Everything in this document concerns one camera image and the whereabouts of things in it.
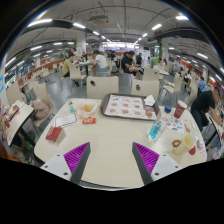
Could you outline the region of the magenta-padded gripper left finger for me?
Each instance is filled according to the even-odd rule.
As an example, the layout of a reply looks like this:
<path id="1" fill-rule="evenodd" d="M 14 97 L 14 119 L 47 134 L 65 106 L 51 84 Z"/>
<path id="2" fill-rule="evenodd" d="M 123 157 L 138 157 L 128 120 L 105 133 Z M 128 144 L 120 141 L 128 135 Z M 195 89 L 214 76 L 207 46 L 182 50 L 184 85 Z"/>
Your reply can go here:
<path id="1" fill-rule="evenodd" d="M 66 154 L 57 154 L 41 168 L 72 183 L 79 184 L 90 154 L 90 143 L 84 143 Z"/>

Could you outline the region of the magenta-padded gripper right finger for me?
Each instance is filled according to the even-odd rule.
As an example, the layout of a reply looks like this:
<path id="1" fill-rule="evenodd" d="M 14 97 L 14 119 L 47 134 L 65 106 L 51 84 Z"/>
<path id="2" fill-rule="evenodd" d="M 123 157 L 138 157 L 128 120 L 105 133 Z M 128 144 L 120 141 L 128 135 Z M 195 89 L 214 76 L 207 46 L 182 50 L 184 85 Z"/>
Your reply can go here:
<path id="1" fill-rule="evenodd" d="M 136 142 L 133 143 L 132 153 L 145 185 L 182 169 L 168 154 L 158 154 Z"/>

